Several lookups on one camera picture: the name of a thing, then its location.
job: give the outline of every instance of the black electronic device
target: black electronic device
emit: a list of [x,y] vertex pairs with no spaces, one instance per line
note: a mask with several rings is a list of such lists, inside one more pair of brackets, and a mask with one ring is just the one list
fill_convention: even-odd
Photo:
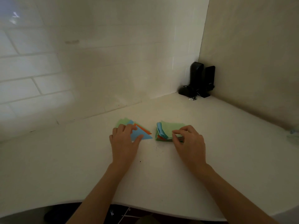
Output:
[[178,93],[187,97],[192,97],[194,100],[196,96],[203,98],[209,97],[208,91],[214,89],[215,66],[207,67],[204,70],[204,64],[194,62],[190,66],[190,84],[181,87]]

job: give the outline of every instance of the wall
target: wall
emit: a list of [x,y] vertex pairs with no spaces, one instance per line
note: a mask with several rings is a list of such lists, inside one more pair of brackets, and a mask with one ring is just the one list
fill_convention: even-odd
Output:
[[299,0],[210,0],[199,60],[216,66],[212,94],[298,125],[298,38]]
[[4,140],[187,84],[209,0],[1,2]]

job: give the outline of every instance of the forearm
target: forearm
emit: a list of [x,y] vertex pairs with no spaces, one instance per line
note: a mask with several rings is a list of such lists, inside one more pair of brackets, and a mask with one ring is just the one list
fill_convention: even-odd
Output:
[[101,180],[88,194],[67,224],[101,224],[124,173],[110,165]]
[[230,224],[277,224],[274,219],[232,187],[210,166],[204,172],[198,174],[198,178],[205,185]]

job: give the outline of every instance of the hand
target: hand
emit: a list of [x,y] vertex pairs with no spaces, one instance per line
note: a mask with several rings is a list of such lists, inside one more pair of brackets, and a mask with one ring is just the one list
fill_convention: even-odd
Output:
[[118,128],[113,128],[112,135],[109,136],[112,147],[112,166],[125,174],[132,164],[138,150],[139,143],[143,135],[139,135],[134,142],[131,141],[132,130],[137,130],[132,124],[120,124]]
[[[184,143],[181,143],[175,134],[184,136]],[[192,126],[184,126],[179,130],[172,131],[173,143],[178,154],[197,177],[209,167],[205,158],[204,138]]]

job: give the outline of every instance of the white table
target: white table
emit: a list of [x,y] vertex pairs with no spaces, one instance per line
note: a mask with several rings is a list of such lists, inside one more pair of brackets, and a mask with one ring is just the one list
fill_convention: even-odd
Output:
[[[131,118],[155,134],[160,120],[191,124],[207,146],[207,162],[270,215],[299,204],[299,149],[286,132],[214,97],[170,94],[102,115],[33,132],[0,144],[0,217],[82,201],[112,160],[109,135]],[[178,217],[223,220],[172,142],[140,143],[114,203]]]

